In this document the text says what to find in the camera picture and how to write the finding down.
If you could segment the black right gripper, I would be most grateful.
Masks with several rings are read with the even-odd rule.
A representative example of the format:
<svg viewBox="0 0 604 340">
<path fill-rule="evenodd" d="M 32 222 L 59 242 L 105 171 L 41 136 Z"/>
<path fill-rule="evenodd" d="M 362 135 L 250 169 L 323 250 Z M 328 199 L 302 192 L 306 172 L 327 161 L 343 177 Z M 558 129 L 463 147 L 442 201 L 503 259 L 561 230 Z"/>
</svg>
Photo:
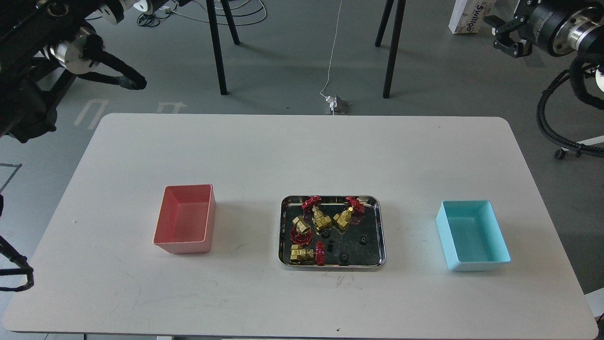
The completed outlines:
<svg viewBox="0 0 604 340">
<path fill-rule="evenodd" d="M 529 33 L 531 9 L 522 9 L 511 21 L 504 21 L 496 15 L 485 17 L 485 24 L 492 27 L 495 36 L 493 47 L 512 58 L 531 55 L 533 42 Z"/>
</svg>

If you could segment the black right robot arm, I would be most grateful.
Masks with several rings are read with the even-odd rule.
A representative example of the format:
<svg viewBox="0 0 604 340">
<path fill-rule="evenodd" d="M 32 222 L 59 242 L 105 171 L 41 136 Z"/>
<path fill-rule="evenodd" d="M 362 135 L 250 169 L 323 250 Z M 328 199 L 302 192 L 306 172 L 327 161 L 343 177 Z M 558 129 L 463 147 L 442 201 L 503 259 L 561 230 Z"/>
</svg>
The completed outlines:
<svg viewBox="0 0 604 340">
<path fill-rule="evenodd" d="M 513 18 L 485 17 L 495 49 L 512 58 L 531 55 L 538 47 L 550 56 L 574 51 L 602 54 L 604 9 L 596 0 L 520 0 Z"/>
</svg>

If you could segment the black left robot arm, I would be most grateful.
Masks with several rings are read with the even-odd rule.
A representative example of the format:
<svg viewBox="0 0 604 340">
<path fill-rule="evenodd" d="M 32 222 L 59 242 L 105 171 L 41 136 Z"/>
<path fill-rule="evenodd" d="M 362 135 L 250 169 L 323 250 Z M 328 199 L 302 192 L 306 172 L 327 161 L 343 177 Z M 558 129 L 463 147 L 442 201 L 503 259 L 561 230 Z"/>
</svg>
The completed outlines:
<svg viewBox="0 0 604 340">
<path fill-rule="evenodd" d="M 76 78 L 143 90 L 133 67 L 104 49 L 88 22 L 112 24 L 128 9 L 151 14 L 163 0 L 3 0 L 1 2 L 1 135 L 21 143 L 56 131 L 57 107 Z"/>
</svg>

